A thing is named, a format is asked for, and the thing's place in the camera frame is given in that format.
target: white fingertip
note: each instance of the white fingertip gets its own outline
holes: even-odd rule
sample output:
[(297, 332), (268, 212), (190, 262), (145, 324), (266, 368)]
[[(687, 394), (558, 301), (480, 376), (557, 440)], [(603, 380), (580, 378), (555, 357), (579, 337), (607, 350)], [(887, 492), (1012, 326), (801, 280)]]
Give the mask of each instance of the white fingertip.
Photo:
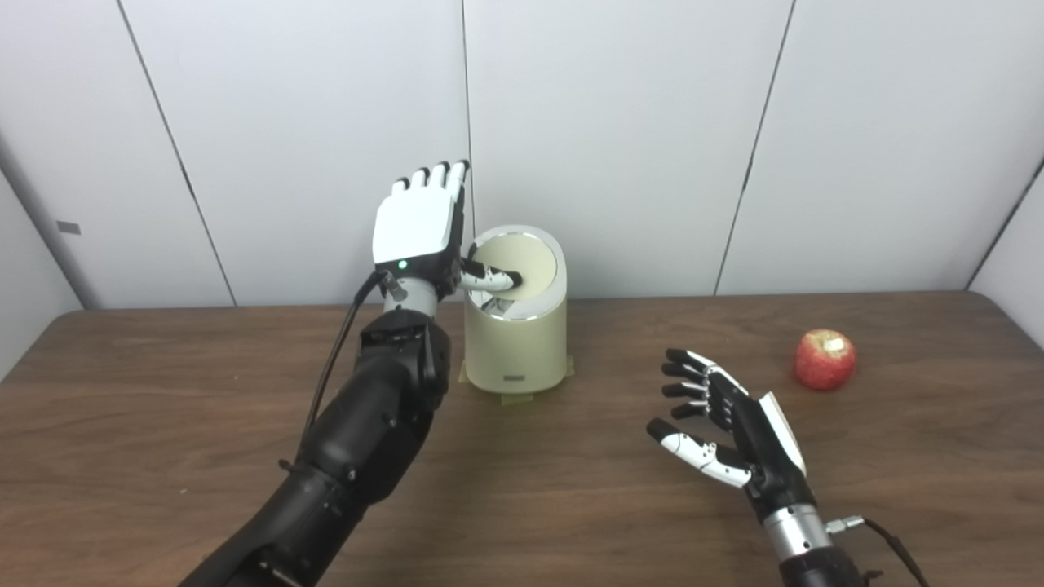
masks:
[(467, 173), (468, 165), (464, 161), (457, 161), (450, 168), (450, 175), (446, 179), (446, 190), (453, 196), (454, 202), (460, 193), (460, 186), (464, 185), (464, 177)]
[(411, 186), (425, 186), (428, 184), (428, 173), (425, 169), (418, 169), (413, 171), (413, 178), (409, 180), (409, 185)]
[(431, 179), (428, 180), (429, 186), (443, 187), (446, 185), (446, 168), (449, 167), (446, 163), (440, 163), (431, 168)]

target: apple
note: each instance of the apple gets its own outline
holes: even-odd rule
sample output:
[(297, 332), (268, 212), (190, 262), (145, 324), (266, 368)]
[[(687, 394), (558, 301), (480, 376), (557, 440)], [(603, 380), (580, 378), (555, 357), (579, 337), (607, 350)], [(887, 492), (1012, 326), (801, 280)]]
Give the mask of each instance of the apple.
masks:
[(801, 337), (793, 355), (793, 374), (806, 386), (829, 392), (840, 388), (855, 371), (855, 345), (836, 330), (817, 328)]

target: cylindrical container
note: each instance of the cylindrical container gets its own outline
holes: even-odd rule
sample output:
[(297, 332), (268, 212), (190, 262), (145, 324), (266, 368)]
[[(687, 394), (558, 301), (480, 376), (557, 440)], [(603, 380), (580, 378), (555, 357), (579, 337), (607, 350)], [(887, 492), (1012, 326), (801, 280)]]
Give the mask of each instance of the cylindrical container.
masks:
[(526, 226), (485, 231), (473, 258), (519, 272), (509, 291), (469, 291), (465, 302), (465, 369), (480, 390), (531, 394), (566, 376), (566, 258), (546, 232)]

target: robotic hand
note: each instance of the robotic hand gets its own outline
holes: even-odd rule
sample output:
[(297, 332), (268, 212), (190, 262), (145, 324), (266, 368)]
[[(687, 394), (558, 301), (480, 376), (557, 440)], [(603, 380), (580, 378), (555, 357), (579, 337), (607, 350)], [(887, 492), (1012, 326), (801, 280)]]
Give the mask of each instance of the robotic hand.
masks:
[[(517, 273), (460, 258), (468, 163), (440, 163), (392, 186), (377, 212), (376, 271), (338, 333), (287, 477), (183, 587), (315, 585), (374, 503), (420, 452), (449, 389), (450, 338), (435, 306), (457, 286), (499, 291)], [(359, 341), (355, 372), (318, 413), (322, 391), (358, 306), (381, 286), (384, 312)]]
[(691, 351), (668, 350), (667, 359), (663, 373), (685, 380), (665, 385), (663, 395), (688, 399), (671, 416), (706, 417), (732, 435), (736, 448), (686, 435), (659, 418), (648, 423), (648, 433), (702, 473), (743, 489), (779, 558), (784, 585), (864, 585), (852, 560), (830, 540), (830, 534), (846, 529), (828, 531), (820, 519), (805, 461), (772, 392), (760, 400), (751, 398), (717, 363)]

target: robot finger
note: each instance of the robot finger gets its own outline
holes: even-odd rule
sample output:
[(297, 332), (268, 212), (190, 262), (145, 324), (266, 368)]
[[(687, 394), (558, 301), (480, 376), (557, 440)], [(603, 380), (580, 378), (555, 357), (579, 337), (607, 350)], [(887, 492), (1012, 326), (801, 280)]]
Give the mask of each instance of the robot finger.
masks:
[(428, 179), (428, 185), (437, 188), (446, 187), (446, 173), (450, 170), (450, 164), (442, 161), (438, 165), (431, 168), (431, 178)]
[(663, 374), (668, 377), (685, 377), (697, 385), (707, 384), (707, 378), (704, 377), (704, 374), (688, 365), (682, 365), (680, 362), (665, 362), (660, 370), (663, 371)]
[(701, 373), (707, 373), (709, 368), (717, 367), (716, 362), (701, 354), (681, 349), (667, 349), (667, 360), (687, 365)]
[(457, 161), (450, 167), (450, 174), (446, 178), (446, 191), (450, 192), (454, 199), (459, 195), (464, 186), (464, 179), (468, 174), (468, 162)]
[(663, 386), (663, 397), (665, 398), (692, 398), (696, 400), (707, 399), (707, 386), (689, 381), (681, 383), (669, 383)]
[(686, 418), (692, 418), (693, 416), (706, 416), (707, 415), (707, 402), (706, 401), (690, 401), (688, 403), (683, 403), (682, 405), (674, 406), (670, 408), (670, 417), (674, 420), (685, 420)]
[(421, 167), (417, 171), (413, 171), (413, 179), (410, 183), (414, 186), (422, 187), (428, 184), (428, 177), (431, 175), (431, 171), (428, 171), (427, 167)]
[(708, 386), (711, 393), (721, 394), (730, 403), (736, 401), (736, 396), (742, 394), (750, 396), (746, 390), (735, 380), (732, 375), (719, 367), (711, 368), (707, 374)]
[(743, 487), (751, 480), (750, 467), (734, 448), (690, 437), (659, 418), (651, 420), (645, 430), (661, 446), (709, 477), (733, 487)]

